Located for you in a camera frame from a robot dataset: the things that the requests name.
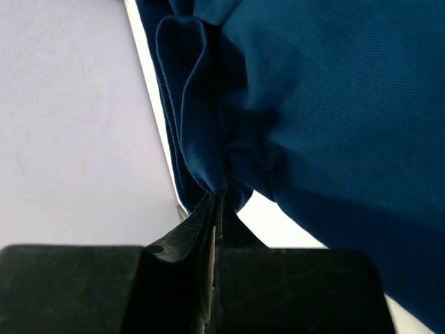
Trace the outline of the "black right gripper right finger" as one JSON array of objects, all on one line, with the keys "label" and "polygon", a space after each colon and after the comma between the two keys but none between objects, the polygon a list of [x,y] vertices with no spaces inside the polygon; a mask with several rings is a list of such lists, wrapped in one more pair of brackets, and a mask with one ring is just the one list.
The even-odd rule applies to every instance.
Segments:
[{"label": "black right gripper right finger", "polygon": [[362,252],[269,248],[225,195],[216,207],[216,333],[393,333],[382,280]]}]

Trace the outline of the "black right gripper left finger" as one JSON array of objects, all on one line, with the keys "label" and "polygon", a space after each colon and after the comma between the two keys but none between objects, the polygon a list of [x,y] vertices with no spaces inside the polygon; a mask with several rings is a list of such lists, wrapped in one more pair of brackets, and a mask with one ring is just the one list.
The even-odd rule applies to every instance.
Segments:
[{"label": "black right gripper left finger", "polygon": [[7,246],[2,333],[203,333],[215,197],[148,246]]}]

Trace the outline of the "dark blue t shirt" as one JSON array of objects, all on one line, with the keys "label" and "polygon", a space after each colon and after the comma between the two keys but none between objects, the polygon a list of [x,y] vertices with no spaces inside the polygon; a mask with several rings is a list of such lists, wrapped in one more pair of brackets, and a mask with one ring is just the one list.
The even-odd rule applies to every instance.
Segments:
[{"label": "dark blue t shirt", "polygon": [[177,193],[259,192],[444,332],[444,2],[139,1]]}]

